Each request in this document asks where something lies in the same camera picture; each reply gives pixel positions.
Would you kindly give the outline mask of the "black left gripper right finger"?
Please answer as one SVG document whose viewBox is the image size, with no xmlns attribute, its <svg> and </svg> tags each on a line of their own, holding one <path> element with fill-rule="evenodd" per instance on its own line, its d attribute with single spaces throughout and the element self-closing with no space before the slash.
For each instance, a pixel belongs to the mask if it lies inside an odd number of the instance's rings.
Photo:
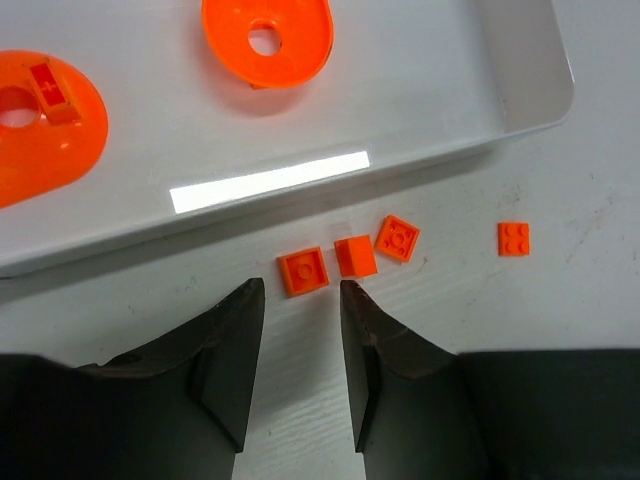
<svg viewBox="0 0 640 480">
<path fill-rule="evenodd" d="M 383 374 L 418 382 L 455 362 L 455 355 L 387 314 L 354 280 L 340 282 L 340 324 L 355 450 L 374 423 Z"/>
</svg>

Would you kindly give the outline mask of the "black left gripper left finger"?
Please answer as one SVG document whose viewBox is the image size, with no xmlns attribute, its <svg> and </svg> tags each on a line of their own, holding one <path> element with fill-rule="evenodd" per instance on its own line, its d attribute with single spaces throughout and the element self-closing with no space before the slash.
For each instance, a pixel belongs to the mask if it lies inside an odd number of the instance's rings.
<svg viewBox="0 0 640 480">
<path fill-rule="evenodd" d="M 244 449 L 265 312 L 265 285 L 250 278 L 214 307 L 103 365 L 78 369 L 104 378 L 157 379 L 186 369 L 185 394 L 230 442 Z"/>
</svg>

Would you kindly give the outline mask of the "small orange lego bracket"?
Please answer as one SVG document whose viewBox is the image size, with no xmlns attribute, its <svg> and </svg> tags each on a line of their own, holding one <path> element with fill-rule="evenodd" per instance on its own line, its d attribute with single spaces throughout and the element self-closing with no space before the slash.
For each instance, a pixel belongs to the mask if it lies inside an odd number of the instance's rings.
<svg viewBox="0 0 640 480">
<path fill-rule="evenodd" d="M 369 235 L 337 240 L 334 249 L 343 277 L 363 278 L 378 273 Z"/>
</svg>

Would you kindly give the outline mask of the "small orange lego plate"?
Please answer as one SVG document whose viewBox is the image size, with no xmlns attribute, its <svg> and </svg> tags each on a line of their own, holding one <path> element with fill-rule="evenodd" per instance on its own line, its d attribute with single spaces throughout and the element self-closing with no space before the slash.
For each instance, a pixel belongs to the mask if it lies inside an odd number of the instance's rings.
<svg viewBox="0 0 640 480">
<path fill-rule="evenodd" d="M 289 296 L 306 294 L 329 285 L 320 247 L 280 256 L 277 263 L 284 289 Z"/>
</svg>

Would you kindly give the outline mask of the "small orange square lego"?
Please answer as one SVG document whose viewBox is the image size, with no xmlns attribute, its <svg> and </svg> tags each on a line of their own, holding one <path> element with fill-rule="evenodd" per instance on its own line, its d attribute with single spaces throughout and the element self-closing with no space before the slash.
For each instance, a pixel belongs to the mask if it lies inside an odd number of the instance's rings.
<svg viewBox="0 0 640 480">
<path fill-rule="evenodd" d="M 382 222 L 374 247 L 384 255 L 401 263 L 410 261 L 417 245 L 420 229 L 394 215 Z"/>
</svg>

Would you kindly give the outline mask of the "orange round disc piece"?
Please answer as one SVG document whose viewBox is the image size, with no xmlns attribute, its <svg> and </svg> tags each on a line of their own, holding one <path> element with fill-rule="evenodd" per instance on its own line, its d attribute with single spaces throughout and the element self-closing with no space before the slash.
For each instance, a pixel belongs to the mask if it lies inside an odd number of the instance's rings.
<svg viewBox="0 0 640 480">
<path fill-rule="evenodd" d="M 325 66 L 334 42 L 327 0 L 205 0 L 201 21 L 220 62 L 254 88 L 291 88 Z"/>
</svg>

